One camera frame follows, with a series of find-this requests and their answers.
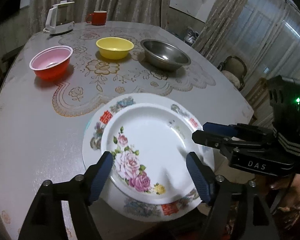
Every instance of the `metal bowl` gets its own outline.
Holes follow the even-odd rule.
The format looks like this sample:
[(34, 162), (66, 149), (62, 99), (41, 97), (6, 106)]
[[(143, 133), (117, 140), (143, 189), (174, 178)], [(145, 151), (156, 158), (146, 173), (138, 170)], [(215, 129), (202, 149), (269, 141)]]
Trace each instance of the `metal bowl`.
[(147, 39), (141, 41), (141, 46), (145, 50), (146, 60), (157, 68), (175, 71), (191, 64), (186, 53), (168, 43)]

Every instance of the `yellow bowl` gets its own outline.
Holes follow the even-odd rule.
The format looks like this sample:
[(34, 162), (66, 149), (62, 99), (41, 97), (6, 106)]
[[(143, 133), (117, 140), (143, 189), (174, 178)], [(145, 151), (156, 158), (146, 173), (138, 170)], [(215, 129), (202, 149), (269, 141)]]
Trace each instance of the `yellow bowl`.
[(134, 48), (131, 41), (116, 37), (102, 38), (96, 42), (102, 57), (122, 59)]

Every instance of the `pink rose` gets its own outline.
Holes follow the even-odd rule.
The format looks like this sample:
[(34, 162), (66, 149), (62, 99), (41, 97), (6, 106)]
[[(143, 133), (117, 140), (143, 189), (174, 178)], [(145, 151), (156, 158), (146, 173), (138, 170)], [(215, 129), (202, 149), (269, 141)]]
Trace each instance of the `pink rose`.
[(138, 156), (130, 151), (117, 153), (114, 159), (114, 166), (117, 173), (123, 179), (135, 179), (140, 173)]
[(118, 142), (120, 146), (126, 146), (128, 144), (128, 139), (123, 134), (119, 134)]
[(137, 191), (148, 191), (151, 188), (150, 179), (145, 172), (138, 175), (135, 179), (129, 180), (129, 186), (134, 187)]

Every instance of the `red mug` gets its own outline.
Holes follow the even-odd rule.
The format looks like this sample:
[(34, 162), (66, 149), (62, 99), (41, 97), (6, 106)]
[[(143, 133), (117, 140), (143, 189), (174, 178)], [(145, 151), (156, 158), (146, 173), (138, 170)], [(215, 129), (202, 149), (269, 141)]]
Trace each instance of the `red mug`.
[(87, 15), (86, 23), (91, 23), (92, 25), (105, 25), (107, 20), (106, 11), (94, 11), (93, 13)]

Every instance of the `red bowl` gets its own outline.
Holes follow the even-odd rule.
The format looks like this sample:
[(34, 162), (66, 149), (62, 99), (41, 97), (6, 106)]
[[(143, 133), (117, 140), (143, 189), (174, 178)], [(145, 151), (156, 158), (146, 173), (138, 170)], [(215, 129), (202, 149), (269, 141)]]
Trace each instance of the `red bowl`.
[(61, 78), (70, 62), (73, 50), (69, 46), (55, 46), (39, 52), (29, 67), (41, 79), (54, 81)]

